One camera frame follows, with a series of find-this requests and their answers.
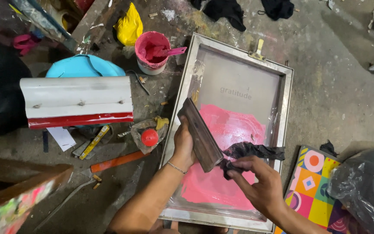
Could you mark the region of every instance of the black rag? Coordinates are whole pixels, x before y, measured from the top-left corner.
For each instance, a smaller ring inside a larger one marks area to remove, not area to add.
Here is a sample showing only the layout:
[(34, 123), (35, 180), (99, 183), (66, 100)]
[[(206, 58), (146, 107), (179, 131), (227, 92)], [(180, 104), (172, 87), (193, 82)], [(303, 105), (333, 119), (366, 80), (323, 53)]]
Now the black rag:
[[(239, 159), (246, 156), (255, 155), (263, 159), (277, 159), (285, 160), (285, 147), (266, 147), (264, 145), (254, 145), (250, 142), (240, 142), (231, 145), (228, 149), (223, 151), (226, 156)], [(232, 165), (230, 160), (223, 159), (219, 163), (220, 168), (223, 169), (223, 177), (230, 180), (231, 177), (227, 174), (229, 170), (235, 170), (242, 173), (246, 170)]]
[(262, 0), (262, 5), (265, 13), (273, 20), (288, 19), (294, 13), (294, 4), (290, 0)]
[[(200, 10), (202, 0), (191, 0), (191, 3), (196, 9)], [(241, 32), (246, 30), (243, 24), (243, 11), (236, 0), (211, 0), (206, 5), (203, 13), (215, 21), (225, 17), (235, 29)]]
[(331, 142), (329, 140), (327, 140), (327, 143), (325, 144), (322, 144), (320, 147), (319, 147), (319, 150), (323, 151), (323, 152), (326, 152), (328, 153), (329, 155), (333, 155), (334, 157), (337, 157), (337, 155), (339, 155), (338, 153), (336, 153), (334, 151), (334, 145), (331, 144)]

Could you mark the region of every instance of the pink paint bucket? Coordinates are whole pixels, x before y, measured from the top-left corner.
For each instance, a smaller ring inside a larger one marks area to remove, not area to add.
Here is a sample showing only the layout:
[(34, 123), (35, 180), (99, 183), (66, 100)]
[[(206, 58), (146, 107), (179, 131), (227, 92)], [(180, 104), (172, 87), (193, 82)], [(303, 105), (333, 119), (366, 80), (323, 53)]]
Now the pink paint bucket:
[(151, 60), (145, 58), (147, 51), (155, 46), (164, 46), (165, 50), (171, 49), (169, 40), (162, 33), (156, 31), (141, 34), (135, 42), (138, 66), (147, 75), (158, 75), (167, 64), (167, 56), (153, 57)]

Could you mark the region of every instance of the red bottle cap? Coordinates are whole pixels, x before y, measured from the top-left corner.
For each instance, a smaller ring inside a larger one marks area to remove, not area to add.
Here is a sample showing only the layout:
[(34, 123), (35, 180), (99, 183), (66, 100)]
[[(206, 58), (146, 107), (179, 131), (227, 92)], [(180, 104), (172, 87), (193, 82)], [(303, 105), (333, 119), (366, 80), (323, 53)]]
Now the red bottle cap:
[(141, 134), (141, 141), (146, 146), (154, 146), (158, 142), (158, 133), (156, 130), (149, 128)]

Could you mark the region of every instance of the white paper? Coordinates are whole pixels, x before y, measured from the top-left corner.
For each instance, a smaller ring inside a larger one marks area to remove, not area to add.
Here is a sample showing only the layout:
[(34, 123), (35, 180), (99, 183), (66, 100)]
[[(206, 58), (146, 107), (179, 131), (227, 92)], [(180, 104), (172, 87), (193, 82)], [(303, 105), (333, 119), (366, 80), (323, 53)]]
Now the white paper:
[(48, 127), (47, 130), (59, 144), (63, 152), (76, 145), (76, 141), (71, 137), (69, 131), (63, 129), (63, 127)]

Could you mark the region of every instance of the screen printing frame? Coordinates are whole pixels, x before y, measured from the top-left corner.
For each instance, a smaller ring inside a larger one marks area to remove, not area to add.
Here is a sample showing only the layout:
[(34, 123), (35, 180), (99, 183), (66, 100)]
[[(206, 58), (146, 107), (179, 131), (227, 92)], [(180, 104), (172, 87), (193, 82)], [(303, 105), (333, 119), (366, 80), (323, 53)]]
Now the screen printing frame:
[[(262, 70), (272, 72), (279, 75), (280, 87), (278, 95), (278, 113), (279, 124), (274, 126), (274, 134), (270, 145), (281, 147), (285, 145), (285, 132), (288, 120), (288, 107), (291, 95), (291, 85), (293, 79), (292, 68), (278, 64), (276, 62), (266, 60), (262, 62), (248, 56), (248, 52), (240, 50), (233, 46), (221, 43), (211, 38), (205, 37), (198, 33), (193, 33), (190, 43), (187, 61), (184, 66), (183, 75), (181, 78), (179, 92), (176, 98), (174, 112), (169, 125), (169, 133), (167, 134), (163, 154), (161, 156), (160, 168), (167, 163), (172, 156), (171, 149), (168, 149), (169, 144), (173, 144), (174, 134), (180, 125), (177, 113), (182, 108), (184, 100), (188, 96), (190, 82), (193, 75), (195, 61), (200, 47), (216, 52), (218, 54), (227, 56), (237, 61), (244, 62), (248, 65), (255, 66)], [(279, 160), (270, 160), (269, 165), (281, 173), (282, 162)], [(181, 210), (179, 207), (172, 208), (166, 206), (160, 215), (161, 219), (190, 222), (195, 224), (206, 224), (212, 226), (231, 227), (235, 229), (244, 229), (251, 231), (273, 232), (274, 224), (266, 219), (266, 221), (255, 221), (248, 219), (241, 219), (239, 216), (229, 216), (226, 214), (216, 214), (214, 212), (206, 212), (200, 210), (193, 210), (186, 208)]]

